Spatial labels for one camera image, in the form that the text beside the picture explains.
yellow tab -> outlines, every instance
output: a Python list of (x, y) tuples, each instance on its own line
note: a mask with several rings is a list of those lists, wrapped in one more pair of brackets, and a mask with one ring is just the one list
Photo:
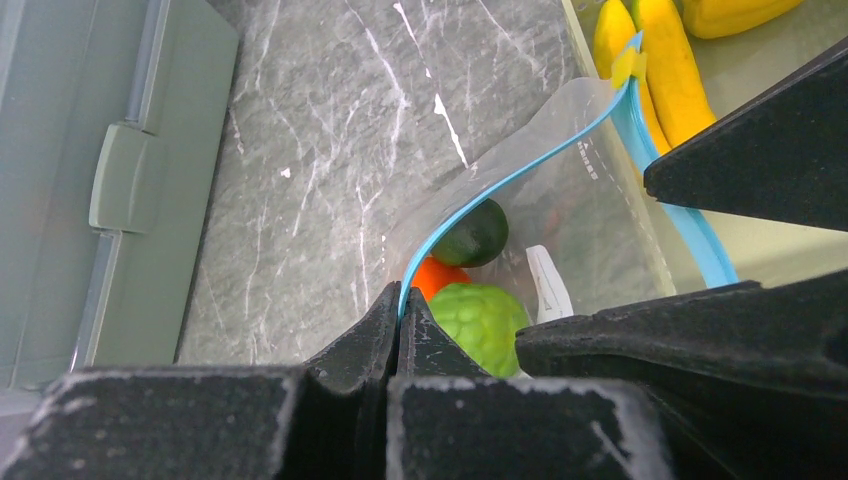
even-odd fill
[(610, 80), (612, 80), (613, 88), (623, 87), (630, 77), (644, 81), (647, 65), (648, 56), (645, 52), (637, 52), (633, 47), (626, 48), (612, 62), (612, 77), (610, 77)]

green fruit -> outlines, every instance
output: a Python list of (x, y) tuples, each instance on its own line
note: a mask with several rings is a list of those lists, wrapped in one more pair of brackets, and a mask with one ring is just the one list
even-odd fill
[(500, 205), (486, 199), (439, 240), (430, 253), (452, 267), (482, 267), (501, 254), (509, 224)]
[(518, 373), (515, 332), (529, 322), (515, 297), (492, 285), (454, 283), (429, 306), (442, 330), (484, 370), (496, 377)]

plastic container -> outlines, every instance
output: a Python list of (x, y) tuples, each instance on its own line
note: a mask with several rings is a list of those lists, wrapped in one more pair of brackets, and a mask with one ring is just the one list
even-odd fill
[(0, 415), (173, 362), (237, 45), (204, 0), (3, 3)]
[[(603, 1), (564, 0), (581, 73), (597, 76), (589, 45)], [(630, 1), (624, 3), (629, 7)], [(724, 116), (848, 35), (843, 0), (805, 0), (750, 31), (715, 40), (690, 37), (713, 111)], [(626, 155), (612, 148), (615, 154)], [(650, 224), (681, 292), (704, 287), (700, 272), (661, 206), (641, 192)], [(848, 233), (703, 212), (739, 277), (782, 285), (848, 268)]]

gray marble surface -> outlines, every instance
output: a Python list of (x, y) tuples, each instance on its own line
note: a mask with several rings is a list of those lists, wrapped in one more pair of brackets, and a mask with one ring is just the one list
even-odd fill
[(185, 364), (316, 353), (385, 285), (403, 207), (576, 75), (560, 0), (210, 3), (242, 41)]

plastic bag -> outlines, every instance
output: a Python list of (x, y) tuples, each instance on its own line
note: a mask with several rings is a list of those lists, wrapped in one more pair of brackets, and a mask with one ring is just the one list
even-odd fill
[[(631, 46), (638, 51), (640, 43), (637, 35)], [(537, 323), (674, 294), (650, 226), (609, 163), (605, 135), (612, 129), (598, 128), (612, 115), (640, 171), (658, 157), (635, 82), (619, 90), (606, 80), (568, 82), (526, 126), (402, 216), (387, 238), (389, 280), (402, 280), (399, 318), (421, 261), (489, 197), (507, 215), (509, 241), (495, 261), (469, 273), (475, 283), (510, 292)], [(700, 212), (673, 206), (666, 212), (708, 286), (736, 281)]]

